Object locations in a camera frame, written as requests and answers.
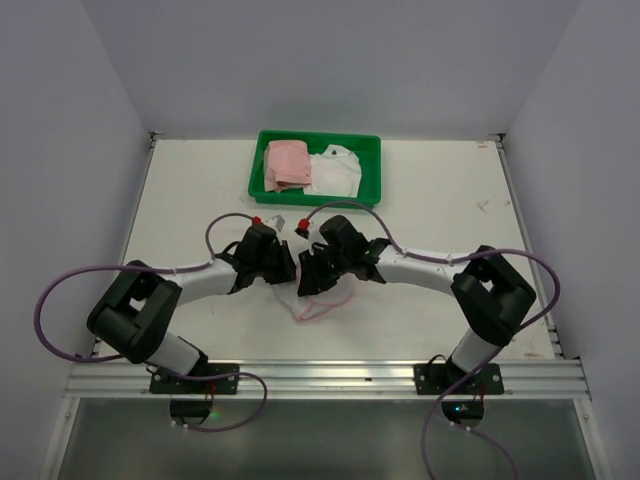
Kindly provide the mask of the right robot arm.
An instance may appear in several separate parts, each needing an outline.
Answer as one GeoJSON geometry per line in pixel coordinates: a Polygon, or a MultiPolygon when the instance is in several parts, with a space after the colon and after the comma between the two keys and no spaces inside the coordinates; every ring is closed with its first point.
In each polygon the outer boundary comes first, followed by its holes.
{"type": "Polygon", "coordinates": [[[298,255],[297,295],[316,296],[345,275],[379,284],[405,284],[452,296],[468,329],[446,360],[449,375],[460,378],[507,346],[537,295],[499,253],[482,245],[470,254],[444,259],[411,252],[390,237],[367,239],[343,215],[325,221],[320,239],[298,255]]]}

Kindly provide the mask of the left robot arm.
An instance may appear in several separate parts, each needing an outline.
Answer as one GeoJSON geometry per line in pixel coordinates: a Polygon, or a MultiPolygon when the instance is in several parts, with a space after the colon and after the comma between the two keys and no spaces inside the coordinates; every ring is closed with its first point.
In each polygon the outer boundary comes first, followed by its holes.
{"type": "Polygon", "coordinates": [[[203,267],[161,273],[141,261],[122,270],[87,319],[89,331],[133,364],[146,363],[194,375],[206,355],[169,332],[175,310],[214,295],[231,295],[257,278],[277,285],[295,280],[286,241],[264,224],[250,226],[231,253],[203,267]]]}

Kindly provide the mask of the white bra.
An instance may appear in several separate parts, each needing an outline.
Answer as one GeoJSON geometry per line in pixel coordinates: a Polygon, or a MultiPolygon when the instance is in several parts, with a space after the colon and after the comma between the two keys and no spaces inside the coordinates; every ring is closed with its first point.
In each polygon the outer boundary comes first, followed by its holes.
{"type": "Polygon", "coordinates": [[[351,150],[329,145],[323,153],[310,156],[311,183],[306,195],[356,198],[362,179],[358,156],[351,150]]]}

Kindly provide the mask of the pink bra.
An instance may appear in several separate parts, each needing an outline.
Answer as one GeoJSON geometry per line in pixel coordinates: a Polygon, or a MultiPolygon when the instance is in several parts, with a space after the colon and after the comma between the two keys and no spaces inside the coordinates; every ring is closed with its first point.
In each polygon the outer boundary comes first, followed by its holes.
{"type": "Polygon", "coordinates": [[[305,142],[271,141],[263,160],[264,188],[267,192],[282,192],[311,184],[311,162],[305,142]]]}

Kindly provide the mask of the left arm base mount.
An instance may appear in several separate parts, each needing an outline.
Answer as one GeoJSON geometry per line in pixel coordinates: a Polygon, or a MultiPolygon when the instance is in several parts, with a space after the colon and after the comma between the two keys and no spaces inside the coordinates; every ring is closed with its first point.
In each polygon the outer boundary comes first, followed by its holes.
{"type": "Polygon", "coordinates": [[[195,377],[222,375],[221,379],[203,381],[185,380],[165,371],[152,374],[149,392],[169,395],[169,414],[173,421],[184,425],[201,426],[213,413],[217,394],[235,395],[239,377],[239,365],[235,363],[200,363],[189,372],[195,377]]]}

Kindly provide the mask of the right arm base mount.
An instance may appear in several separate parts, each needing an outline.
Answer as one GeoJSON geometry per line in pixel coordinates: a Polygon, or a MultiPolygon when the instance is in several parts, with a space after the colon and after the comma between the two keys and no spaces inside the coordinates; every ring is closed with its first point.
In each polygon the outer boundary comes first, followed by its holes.
{"type": "MultiPolygon", "coordinates": [[[[426,363],[413,366],[413,381],[418,395],[440,396],[452,385],[459,382],[466,373],[455,366],[451,360],[437,354],[426,363]]],[[[453,396],[462,400],[444,399],[440,410],[445,418],[455,425],[477,427],[484,418],[487,396],[500,396],[505,393],[500,367],[489,363],[474,373],[451,391],[453,396]]]]}

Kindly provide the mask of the white mesh laundry bag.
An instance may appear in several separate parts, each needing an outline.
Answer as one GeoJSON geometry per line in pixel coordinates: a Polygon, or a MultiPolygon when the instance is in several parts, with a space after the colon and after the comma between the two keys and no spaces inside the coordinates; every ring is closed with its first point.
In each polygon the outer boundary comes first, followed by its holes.
{"type": "Polygon", "coordinates": [[[346,305],[355,295],[354,280],[350,276],[341,277],[337,285],[319,295],[299,297],[300,261],[298,255],[309,247],[302,239],[289,241],[289,249],[296,267],[296,281],[277,284],[272,287],[277,299],[288,309],[296,322],[315,321],[324,315],[346,305]]]}

